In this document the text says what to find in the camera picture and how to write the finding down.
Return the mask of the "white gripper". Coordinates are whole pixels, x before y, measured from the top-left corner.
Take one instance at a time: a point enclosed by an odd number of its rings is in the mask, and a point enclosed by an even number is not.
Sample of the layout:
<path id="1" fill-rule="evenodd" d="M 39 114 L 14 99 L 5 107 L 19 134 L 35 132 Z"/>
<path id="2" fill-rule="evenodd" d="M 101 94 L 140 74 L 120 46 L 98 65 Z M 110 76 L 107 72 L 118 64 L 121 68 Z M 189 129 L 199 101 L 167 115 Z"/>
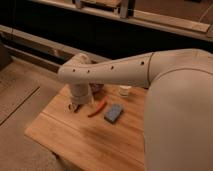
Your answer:
<path id="1" fill-rule="evenodd" d="M 74 104 L 87 104 L 92 99 L 91 88 L 88 84 L 70 84 L 70 99 Z M 68 105 L 68 109 L 74 112 L 74 106 L 72 104 Z"/>

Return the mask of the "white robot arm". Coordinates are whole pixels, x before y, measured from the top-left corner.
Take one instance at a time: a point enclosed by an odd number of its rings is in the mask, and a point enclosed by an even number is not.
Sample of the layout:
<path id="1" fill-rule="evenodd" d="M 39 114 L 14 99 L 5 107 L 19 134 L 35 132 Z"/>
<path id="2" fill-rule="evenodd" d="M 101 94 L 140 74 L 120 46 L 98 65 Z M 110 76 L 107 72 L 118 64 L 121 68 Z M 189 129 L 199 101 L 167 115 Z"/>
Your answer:
<path id="1" fill-rule="evenodd" d="M 168 50 L 97 64 L 80 53 L 58 76 L 77 104 L 90 101 L 91 83 L 146 88 L 145 170 L 213 171 L 212 53 Z"/>

